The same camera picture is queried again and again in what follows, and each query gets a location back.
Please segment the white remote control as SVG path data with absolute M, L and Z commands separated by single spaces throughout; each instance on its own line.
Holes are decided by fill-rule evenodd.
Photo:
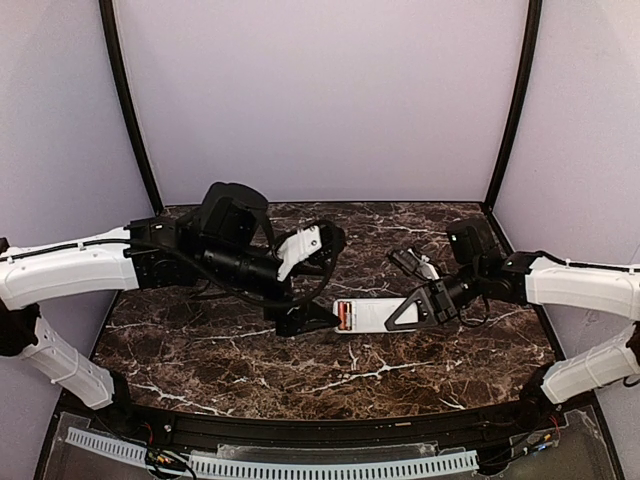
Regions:
M 377 334 L 393 333 L 384 327 L 385 320 L 401 304 L 404 298 L 352 298 L 338 299 L 333 304 L 333 313 L 336 313 L 336 303 L 338 301 L 352 303 L 353 328 L 351 331 L 340 331 L 337 327 L 334 331 L 338 334 Z

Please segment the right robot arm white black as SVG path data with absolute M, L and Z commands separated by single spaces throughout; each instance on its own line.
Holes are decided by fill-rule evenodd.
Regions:
M 460 318 L 471 302 L 498 300 L 517 305 L 562 305 L 626 318 L 618 335 L 566 360 L 539 368 L 520 399 L 539 408 L 559 405 L 582 393 L 639 373 L 639 268 L 559 259 L 545 251 L 500 252 L 489 224 L 479 218 L 446 229 L 459 270 L 427 280 L 386 319 L 387 331 L 401 331 L 399 318 L 416 307 L 412 328 Z

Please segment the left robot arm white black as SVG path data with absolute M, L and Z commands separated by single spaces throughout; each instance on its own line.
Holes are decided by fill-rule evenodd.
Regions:
M 291 337 L 338 325 L 317 293 L 296 296 L 292 281 L 331 279 L 345 246 L 329 220 L 276 235 L 268 200 L 237 183 L 212 184 L 202 203 L 175 220 L 137 220 L 92 237 L 42 247 L 1 246 L 1 353 L 16 357 L 95 411 L 130 407 L 126 379 L 100 367 L 58 335 L 44 300 L 94 291 L 194 286 L 205 280 L 259 307 Z

